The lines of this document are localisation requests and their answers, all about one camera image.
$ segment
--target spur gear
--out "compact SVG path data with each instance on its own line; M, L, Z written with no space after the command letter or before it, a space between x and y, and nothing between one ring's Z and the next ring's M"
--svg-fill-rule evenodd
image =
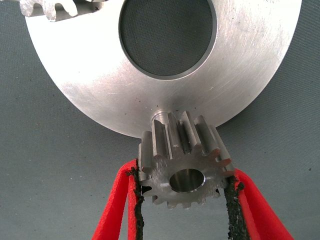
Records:
M142 134L139 145L139 181L154 204L167 202L188 209L220 196L226 177L234 174L231 158L213 126L203 116L192 121L184 112L179 121L172 113L157 114L152 131Z
M49 21L55 22L57 19L56 7L62 7L71 17L78 15L77 1L73 0L0 0L19 2L21 13L26 17L39 15L42 9L43 14ZM85 0L90 3L104 2L105 0Z

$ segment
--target aluminum disc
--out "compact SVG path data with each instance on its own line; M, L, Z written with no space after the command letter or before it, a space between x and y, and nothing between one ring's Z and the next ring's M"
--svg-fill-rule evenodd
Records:
M157 112L204 115L218 126L248 106L268 84L293 37L301 0L209 0L216 30L189 70L157 76L137 67L123 48L125 1L49 22L26 18L48 74L82 112L116 132L140 138Z

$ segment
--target gray backdrop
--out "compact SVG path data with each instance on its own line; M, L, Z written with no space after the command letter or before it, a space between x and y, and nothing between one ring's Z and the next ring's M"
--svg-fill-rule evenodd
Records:
M320 235L319 13L319 0L303 1L269 85L218 128L234 165L252 177L292 235L305 240ZM139 139L102 127L64 97L12 2L0 3L0 101L0 239L89 239ZM227 239L225 203L220 197L168 210L148 198L145 239Z

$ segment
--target pinion gear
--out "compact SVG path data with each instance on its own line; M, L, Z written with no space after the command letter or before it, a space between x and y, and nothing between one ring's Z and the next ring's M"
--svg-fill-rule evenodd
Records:
M139 145L139 181L150 189L144 196L152 196L154 204L185 209L219 197L218 188L226 186L234 169L216 129L203 116L192 121L188 112L179 121L172 113L158 114L151 127Z

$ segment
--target large center hole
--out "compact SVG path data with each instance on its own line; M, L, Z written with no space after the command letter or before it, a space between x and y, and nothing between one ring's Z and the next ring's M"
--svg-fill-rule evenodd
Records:
M174 76L206 58L217 19L208 0L126 0L119 31L136 67L147 74Z
M177 171L170 178L171 188L178 192L192 192L199 188L205 181L204 175L193 168Z

